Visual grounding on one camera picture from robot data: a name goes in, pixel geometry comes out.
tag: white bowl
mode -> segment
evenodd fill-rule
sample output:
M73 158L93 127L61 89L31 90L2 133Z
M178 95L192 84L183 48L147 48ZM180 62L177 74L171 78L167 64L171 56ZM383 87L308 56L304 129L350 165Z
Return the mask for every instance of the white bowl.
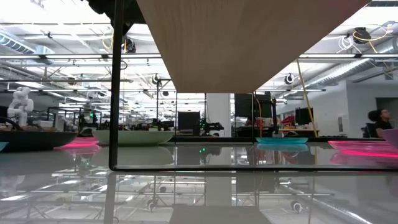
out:
M155 146L173 137L173 131L119 131L119 145ZM93 131L93 136L101 144L109 145L109 131Z

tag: dark hair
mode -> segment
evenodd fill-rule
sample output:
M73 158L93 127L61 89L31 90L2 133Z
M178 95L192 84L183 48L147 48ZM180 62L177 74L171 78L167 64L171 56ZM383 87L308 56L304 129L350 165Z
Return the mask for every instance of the dark hair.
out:
M368 118L369 120L376 122L380 120L380 115L381 115L381 111L384 109L379 109L379 110L374 110L374 111L370 111L368 113Z

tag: white column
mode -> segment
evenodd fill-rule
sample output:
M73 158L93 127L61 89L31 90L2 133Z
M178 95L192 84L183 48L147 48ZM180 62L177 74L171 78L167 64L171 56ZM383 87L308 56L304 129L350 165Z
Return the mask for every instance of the white column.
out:
M231 147L222 147L218 156L208 156L209 165L226 165L231 163ZM206 205L231 206L232 183L230 177L206 177Z
M207 93L207 122L220 122L223 131L212 131L210 134L218 133L220 137L231 137L231 103L228 93ZM210 165L225 165L231 162L231 148L223 147L218 156L212 156ZM231 178L230 177L207 177L206 178L206 205L231 206Z
M231 95L229 93L207 93L207 122L220 122L224 131L212 131L220 137L231 137Z

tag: white humanoid robot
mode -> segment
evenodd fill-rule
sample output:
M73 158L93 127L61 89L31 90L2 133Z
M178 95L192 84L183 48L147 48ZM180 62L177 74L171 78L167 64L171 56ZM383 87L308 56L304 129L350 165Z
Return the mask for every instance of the white humanoid robot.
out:
M27 124L27 113L33 111L33 100L28 98L30 88L19 87L14 92L12 103L9 105L7 110L7 117L13 121L16 120L16 116L19 117L19 126L26 126Z

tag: woman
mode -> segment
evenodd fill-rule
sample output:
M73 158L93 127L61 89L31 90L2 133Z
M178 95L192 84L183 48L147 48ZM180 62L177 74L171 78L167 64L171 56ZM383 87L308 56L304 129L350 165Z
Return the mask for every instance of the woman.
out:
M383 130L392 129L392 126L389 122L390 112L386 109L370 111L368 113L368 118L375 122L374 124L376 125L376 132L379 138L383 138Z

